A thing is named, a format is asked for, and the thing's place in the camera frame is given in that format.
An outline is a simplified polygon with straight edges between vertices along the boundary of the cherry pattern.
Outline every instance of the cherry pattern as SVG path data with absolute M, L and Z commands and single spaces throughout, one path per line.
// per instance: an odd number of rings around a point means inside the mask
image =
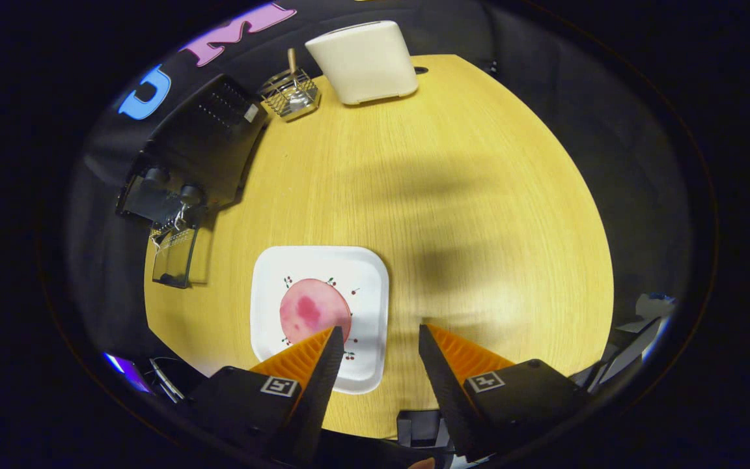
M 291 288 L 291 285 L 294 285 L 294 282 L 291 280 L 291 276 L 285 276 L 285 277 L 283 277 L 283 281 L 285 282 L 285 288 L 287 290 L 288 290 L 288 288 Z M 331 286 L 337 286 L 337 282 L 334 281 L 334 277 L 329 277 L 329 279 L 326 280 L 326 283 L 328 285 L 331 285 Z M 361 289 L 360 288 L 356 288 L 355 290 L 352 291 L 352 294 L 357 294 L 357 292 L 359 290 L 361 290 Z M 354 313 L 349 312 L 349 315 L 351 317 L 353 317 Z M 289 341 L 289 339 L 287 337 L 284 337 L 282 339 L 282 341 L 280 341 L 280 342 L 284 342 L 286 347 L 291 347 L 291 341 Z M 357 338 L 353 338 L 352 339 L 352 343 L 357 344 Z M 343 351 L 343 358 L 345 360 L 354 360 L 355 359 L 355 353 L 352 352 L 352 351 L 344 350 Z

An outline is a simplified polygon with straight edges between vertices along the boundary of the wooden table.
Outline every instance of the wooden table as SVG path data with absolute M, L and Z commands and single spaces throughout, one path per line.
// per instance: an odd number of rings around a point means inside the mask
M 178 290 L 143 271 L 146 317 L 210 376 L 258 363 L 249 333 L 253 265 L 270 246 L 376 252 L 390 276 L 383 381 L 331 394 L 324 428 L 395 437 L 398 411 L 435 409 L 419 324 L 446 327 L 513 362 L 571 375 L 600 359 L 613 314 L 607 238 L 563 146 L 502 84 L 454 55 L 413 57 L 419 91 L 345 106 L 325 77 L 320 109 L 274 116 L 242 202 L 197 241 Z

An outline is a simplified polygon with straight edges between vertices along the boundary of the pink letter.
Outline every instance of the pink letter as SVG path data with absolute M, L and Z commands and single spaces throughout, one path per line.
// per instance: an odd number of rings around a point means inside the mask
M 250 24 L 247 29 L 248 33 L 256 33 L 291 18 L 296 12 L 297 10 L 286 10 L 273 3 L 268 3 L 233 19 L 225 27 L 214 29 L 200 36 L 190 44 L 185 45 L 182 50 L 188 50 L 196 54 L 196 57 L 199 58 L 196 66 L 204 66 L 224 51 L 223 46 L 212 47 L 211 44 L 235 44 L 235 42 L 239 42 L 242 39 L 242 26 L 245 23 Z

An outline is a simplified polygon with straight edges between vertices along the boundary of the ham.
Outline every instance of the ham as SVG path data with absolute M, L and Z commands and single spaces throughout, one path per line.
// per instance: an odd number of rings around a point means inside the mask
M 280 303 L 279 320 L 292 344 L 334 326 L 341 326 L 346 342 L 352 329 L 352 315 L 342 294 L 318 279 L 304 279 L 291 285 Z

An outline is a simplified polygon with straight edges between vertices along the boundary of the wire basket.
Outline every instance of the wire basket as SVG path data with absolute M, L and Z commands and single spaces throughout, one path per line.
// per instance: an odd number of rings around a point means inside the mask
M 268 78 L 259 94 L 284 121 L 288 122 L 318 109 L 322 93 L 309 74 L 298 68 Z

